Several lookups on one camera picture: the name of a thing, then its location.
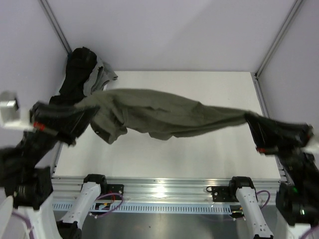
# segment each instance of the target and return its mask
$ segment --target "white wall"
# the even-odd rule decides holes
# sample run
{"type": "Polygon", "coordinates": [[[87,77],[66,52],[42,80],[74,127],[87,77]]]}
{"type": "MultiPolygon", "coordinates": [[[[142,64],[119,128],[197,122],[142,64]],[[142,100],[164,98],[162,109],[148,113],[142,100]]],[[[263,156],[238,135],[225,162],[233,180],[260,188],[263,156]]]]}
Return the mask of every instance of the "white wall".
{"type": "Polygon", "coordinates": [[[273,117],[308,122],[316,129],[319,129],[318,9],[318,0],[305,1],[260,79],[273,117]]]}
{"type": "MultiPolygon", "coordinates": [[[[61,82],[66,53],[36,0],[0,1],[0,90],[18,93],[21,106],[47,101],[61,82]]],[[[20,131],[0,128],[0,147],[16,145],[20,131]]],[[[50,157],[42,165],[50,164],[50,157]]],[[[12,220],[5,239],[19,239],[22,225],[12,220]]]]}
{"type": "Polygon", "coordinates": [[[295,0],[50,0],[72,48],[116,70],[255,72],[295,0]]]}

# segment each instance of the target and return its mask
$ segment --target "black bracket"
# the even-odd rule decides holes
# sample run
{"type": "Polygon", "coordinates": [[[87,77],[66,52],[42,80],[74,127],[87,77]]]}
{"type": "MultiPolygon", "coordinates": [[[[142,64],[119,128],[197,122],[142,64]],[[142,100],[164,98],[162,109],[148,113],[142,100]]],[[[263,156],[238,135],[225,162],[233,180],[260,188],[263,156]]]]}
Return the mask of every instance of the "black bracket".
{"type": "MultiPolygon", "coordinates": [[[[83,183],[87,182],[95,182],[101,187],[101,195],[108,193],[124,193],[124,185],[123,184],[108,184],[106,181],[106,177],[101,174],[89,174],[83,180],[83,183]]],[[[120,196],[115,195],[115,200],[121,200],[120,196]]]]}
{"type": "Polygon", "coordinates": [[[236,191],[238,188],[251,187],[255,188],[253,181],[249,177],[233,177],[229,181],[228,186],[209,186],[206,188],[207,192],[210,192],[213,197],[213,202],[216,203],[234,203],[238,202],[236,198],[236,191]]]}
{"type": "MultiPolygon", "coordinates": [[[[124,185],[123,184],[108,184],[108,187],[107,187],[107,193],[119,193],[121,195],[124,194],[124,185]]],[[[114,195],[113,197],[112,196],[109,196],[107,198],[104,198],[104,200],[111,200],[111,201],[116,201],[116,200],[121,200],[122,198],[118,195],[114,195]]],[[[111,204],[112,203],[96,203],[95,204],[95,210],[103,210],[103,211],[108,211],[111,207],[111,204]]],[[[101,214],[104,214],[104,212],[96,212],[94,213],[94,215],[101,215],[101,214]]]]}
{"type": "Polygon", "coordinates": [[[211,194],[215,203],[238,202],[236,196],[232,195],[228,186],[211,186],[211,194]]]}

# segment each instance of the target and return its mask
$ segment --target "green cloth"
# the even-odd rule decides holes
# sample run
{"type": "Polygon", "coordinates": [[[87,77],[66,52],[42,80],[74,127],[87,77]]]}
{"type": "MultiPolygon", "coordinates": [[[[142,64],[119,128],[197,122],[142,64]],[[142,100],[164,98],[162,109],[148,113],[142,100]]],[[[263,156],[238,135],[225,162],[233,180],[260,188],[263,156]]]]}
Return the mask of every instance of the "green cloth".
{"type": "Polygon", "coordinates": [[[142,89],[95,92],[76,107],[98,105],[91,127],[108,144],[127,133],[127,128],[167,140],[192,137],[246,123],[245,110],[205,106],[170,93],[142,89]]]}

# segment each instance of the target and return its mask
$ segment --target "black mount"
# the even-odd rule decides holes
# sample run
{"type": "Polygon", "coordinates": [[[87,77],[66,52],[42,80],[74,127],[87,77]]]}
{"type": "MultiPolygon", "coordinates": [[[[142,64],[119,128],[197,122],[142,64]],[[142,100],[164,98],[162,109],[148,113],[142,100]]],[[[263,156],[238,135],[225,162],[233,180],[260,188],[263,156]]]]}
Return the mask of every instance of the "black mount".
{"type": "Polygon", "coordinates": [[[228,186],[209,186],[208,188],[211,188],[213,202],[218,203],[233,203],[238,202],[236,198],[236,191],[238,188],[242,187],[250,187],[254,189],[254,184],[251,178],[249,177],[232,177],[232,179],[229,181],[228,186]]]}
{"type": "Polygon", "coordinates": [[[101,174],[89,174],[86,176],[83,180],[83,183],[87,182],[94,182],[96,184],[99,184],[101,187],[101,195],[107,193],[108,184],[106,182],[106,177],[101,174]]]}

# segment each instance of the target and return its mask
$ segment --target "white surface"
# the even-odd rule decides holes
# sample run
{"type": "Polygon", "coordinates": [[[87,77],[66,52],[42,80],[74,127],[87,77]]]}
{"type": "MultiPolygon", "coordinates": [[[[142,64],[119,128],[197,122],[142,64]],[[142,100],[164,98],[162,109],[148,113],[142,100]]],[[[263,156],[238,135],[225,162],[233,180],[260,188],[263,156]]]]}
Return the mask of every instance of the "white surface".
{"type": "Polygon", "coordinates": [[[42,203],[39,210],[33,207],[18,207],[17,212],[31,222],[35,239],[62,239],[53,213],[53,193],[42,203]]]}
{"type": "Polygon", "coordinates": [[[116,70],[255,72],[295,0],[49,0],[71,47],[116,70]]]}
{"type": "Polygon", "coordinates": [[[84,183],[80,196],[76,198],[72,208],[61,218],[61,221],[70,224],[77,222],[78,228],[82,229],[86,216],[100,194],[100,185],[94,182],[84,183]]]}
{"type": "MultiPolygon", "coordinates": [[[[261,113],[250,73],[117,72],[113,87],[175,93],[207,105],[261,113]]],[[[63,146],[56,176],[278,179],[274,158],[260,156],[247,125],[191,138],[156,140],[130,130],[112,145],[89,127],[75,147],[63,146]]]]}
{"type": "Polygon", "coordinates": [[[274,234],[266,224],[263,214],[256,198],[256,191],[250,187],[242,187],[237,189],[236,198],[243,207],[243,212],[246,218],[249,236],[247,239],[255,238],[259,235],[260,238],[271,238],[274,234]]]}
{"type": "Polygon", "coordinates": [[[13,197],[7,197],[0,205],[0,239],[7,227],[13,210],[13,197]]]}

